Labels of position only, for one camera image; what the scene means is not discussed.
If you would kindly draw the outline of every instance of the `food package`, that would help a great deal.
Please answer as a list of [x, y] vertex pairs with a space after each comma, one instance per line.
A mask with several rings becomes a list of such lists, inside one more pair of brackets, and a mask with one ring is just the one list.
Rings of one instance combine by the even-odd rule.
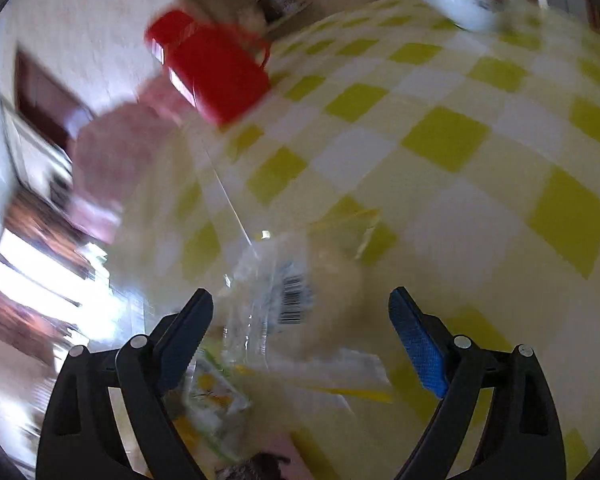
[[244, 373], [368, 398], [388, 381], [380, 359], [347, 348], [363, 309], [360, 255], [377, 216], [310, 226], [253, 243], [218, 294], [223, 358]]
[[196, 352], [187, 369], [182, 400], [187, 420], [209, 447], [225, 460], [239, 462], [251, 403], [205, 350]]

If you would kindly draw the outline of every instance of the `blue gripper pad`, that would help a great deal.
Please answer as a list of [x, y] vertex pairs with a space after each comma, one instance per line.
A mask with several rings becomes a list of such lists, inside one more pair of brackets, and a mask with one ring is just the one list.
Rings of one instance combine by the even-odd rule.
[[398, 289], [389, 296], [389, 319], [407, 351], [422, 386], [442, 399], [449, 386], [445, 376], [445, 360], [418, 319], [413, 300]]

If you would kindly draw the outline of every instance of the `barcode label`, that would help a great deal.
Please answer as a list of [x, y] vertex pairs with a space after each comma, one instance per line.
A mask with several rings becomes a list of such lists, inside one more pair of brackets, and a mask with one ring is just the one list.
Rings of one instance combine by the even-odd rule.
[[302, 322], [307, 299], [307, 289], [304, 286], [303, 276], [296, 275], [284, 278], [278, 323], [291, 325]]

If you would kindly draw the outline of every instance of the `red mug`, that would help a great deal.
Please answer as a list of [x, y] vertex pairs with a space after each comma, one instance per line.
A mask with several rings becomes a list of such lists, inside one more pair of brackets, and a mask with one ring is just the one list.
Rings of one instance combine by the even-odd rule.
[[[269, 91], [264, 66], [270, 45], [238, 27], [197, 23], [174, 9], [153, 22], [145, 40], [174, 86], [210, 123], [232, 122]], [[239, 41], [264, 50], [260, 65]]]

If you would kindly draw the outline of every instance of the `dark object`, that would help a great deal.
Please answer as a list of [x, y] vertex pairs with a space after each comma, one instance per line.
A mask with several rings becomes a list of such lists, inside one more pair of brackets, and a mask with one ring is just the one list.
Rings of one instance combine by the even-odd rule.
[[66, 211], [67, 203], [71, 195], [71, 186], [59, 174], [55, 173], [49, 181], [49, 198], [60, 210]]
[[213, 315], [199, 288], [179, 314], [162, 318], [151, 335], [91, 354], [74, 347], [58, 375], [42, 425], [36, 478], [131, 480], [108, 388], [120, 388], [149, 470], [156, 480], [203, 480], [161, 401], [178, 384]]
[[481, 388], [493, 388], [489, 416], [462, 480], [564, 480], [558, 415], [531, 348], [483, 350], [423, 314], [405, 288], [389, 297], [389, 317], [425, 387], [442, 393], [436, 412], [396, 480], [445, 480]]
[[271, 453], [257, 453], [238, 465], [218, 471], [217, 480], [285, 480], [280, 462], [290, 464], [291, 459]]
[[270, 25], [273, 22], [276, 22], [280, 18], [284, 16], [280, 10], [276, 7], [276, 4], [273, 0], [254, 0], [256, 5], [260, 8], [262, 13], [264, 14], [264, 20], [267, 22], [267, 25]]

